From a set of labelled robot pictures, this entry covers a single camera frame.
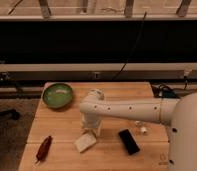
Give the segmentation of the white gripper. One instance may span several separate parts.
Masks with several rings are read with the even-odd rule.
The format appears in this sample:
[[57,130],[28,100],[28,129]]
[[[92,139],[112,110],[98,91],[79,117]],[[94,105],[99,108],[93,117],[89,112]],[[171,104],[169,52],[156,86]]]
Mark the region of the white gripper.
[[101,132],[101,119],[99,116],[83,115],[82,116],[82,130],[84,132],[91,132],[95,136],[99,136]]

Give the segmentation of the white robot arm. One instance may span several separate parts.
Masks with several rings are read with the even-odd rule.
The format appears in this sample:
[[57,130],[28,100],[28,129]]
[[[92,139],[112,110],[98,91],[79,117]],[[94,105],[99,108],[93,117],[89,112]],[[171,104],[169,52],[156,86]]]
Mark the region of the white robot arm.
[[84,127],[98,128],[101,117],[115,117],[170,127],[168,171],[197,171],[197,93],[176,98],[107,101],[99,89],[80,103]]

